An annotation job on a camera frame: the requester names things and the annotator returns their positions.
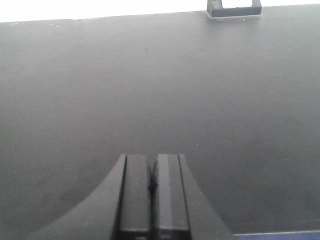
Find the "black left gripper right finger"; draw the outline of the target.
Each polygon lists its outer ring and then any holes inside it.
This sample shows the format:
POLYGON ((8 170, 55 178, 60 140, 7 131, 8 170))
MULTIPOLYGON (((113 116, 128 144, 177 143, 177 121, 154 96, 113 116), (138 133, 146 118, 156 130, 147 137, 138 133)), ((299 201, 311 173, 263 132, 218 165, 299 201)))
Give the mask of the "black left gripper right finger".
POLYGON ((152 183, 152 239, 234 239, 199 188, 183 154, 159 154, 152 183))

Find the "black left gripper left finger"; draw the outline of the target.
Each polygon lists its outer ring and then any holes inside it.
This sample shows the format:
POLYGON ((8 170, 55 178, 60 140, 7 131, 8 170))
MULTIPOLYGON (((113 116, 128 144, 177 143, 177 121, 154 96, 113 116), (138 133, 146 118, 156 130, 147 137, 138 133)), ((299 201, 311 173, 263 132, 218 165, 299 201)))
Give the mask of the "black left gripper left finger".
POLYGON ((28 239, 149 240, 151 232, 147 158, 121 154, 106 178, 83 201, 28 239))

